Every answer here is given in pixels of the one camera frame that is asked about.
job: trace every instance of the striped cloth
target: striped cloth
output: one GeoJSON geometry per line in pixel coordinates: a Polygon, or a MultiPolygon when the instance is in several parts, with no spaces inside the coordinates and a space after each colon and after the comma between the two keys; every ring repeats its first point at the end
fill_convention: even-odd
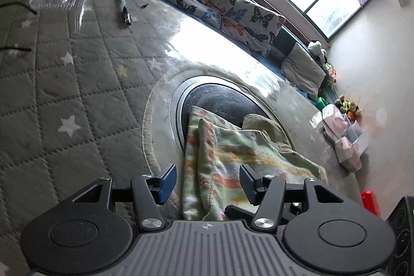
{"type": "Polygon", "coordinates": [[[240,185],[242,163],[260,175],[273,174],[292,184],[303,184],[307,177],[328,182],[324,168],[292,150],[275,121],[251,114],[240,129],[193,106],[184,164],[184,218],[225,220],[228,205],[256,212],[257,207],[250,205],[240,185]]]}

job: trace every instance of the silver screw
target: silver screw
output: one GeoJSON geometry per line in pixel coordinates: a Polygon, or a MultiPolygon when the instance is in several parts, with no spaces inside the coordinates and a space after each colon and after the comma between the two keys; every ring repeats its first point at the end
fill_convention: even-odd
{"type": "Polygon", "coordinates": [[[160,228],[162,226],[162,221],[159,219],[149,218],[142,222],[142,226],[145,228],[160,228]]]}
{"type": "Polygon", "coordinates": [[[271,228],[275,225],[275,222],[273,220],[270,220],[268,218],[260,218],[255,220],[255,226],[259,228],[271,228]]]}

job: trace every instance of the yellow star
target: yellow star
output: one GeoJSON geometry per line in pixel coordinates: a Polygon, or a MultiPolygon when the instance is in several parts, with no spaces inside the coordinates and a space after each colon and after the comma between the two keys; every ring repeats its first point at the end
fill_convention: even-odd
{"type": "Polygon", "coordinates": [[[128,77],[128,70],[122,65],[118,66],[117,73],[118,75],[125,76],[126,78],[128,77]]]}

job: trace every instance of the red object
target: red object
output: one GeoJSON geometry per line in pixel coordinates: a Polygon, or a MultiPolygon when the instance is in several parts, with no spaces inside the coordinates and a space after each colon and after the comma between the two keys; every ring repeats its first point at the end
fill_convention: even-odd
{"type": "Polygon", "coordinates": [[[378,207],[377,197],[372,191],[361,192],[362,203],[364,208],[368,209],[371,213],[380,217],[380,208],[378,207]]]}

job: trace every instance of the metal rim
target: metal rim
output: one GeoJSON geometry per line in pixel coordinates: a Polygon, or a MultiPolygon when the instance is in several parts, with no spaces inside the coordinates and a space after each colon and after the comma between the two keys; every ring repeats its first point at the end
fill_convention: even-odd
{"type": "Polygon", "coordinates": [[[256,104],[260,109],[262,109],[269,119],[277,121],[274,114],[265,106],[263,105],[258,99],[256,99],[251,94],[245,93],[241,90],[236,84],[230,82],[228,80],[224,80],[222,78],[218,78],[216,76],[195,76],[193,78],[189,78],[185,80],[182,84],[178,86],[173,94],[173,98],[171,99],[171,106],[170,106],[170,116],[171,116],[171,126],[174,133],[175,142],[177,143],[178,147],[184,151],[186,140],[184,139],[183,134],[183,126],[181,123],[181,113],[183,111],[184,101],[186,100],[188,94],[193,91],[195,88],[205,85],[205,84],[218,84],[222,86],[229,87],[231,89],[236,90],[240,94],[247,97],[251,100],[254,104],[256,104]]]}

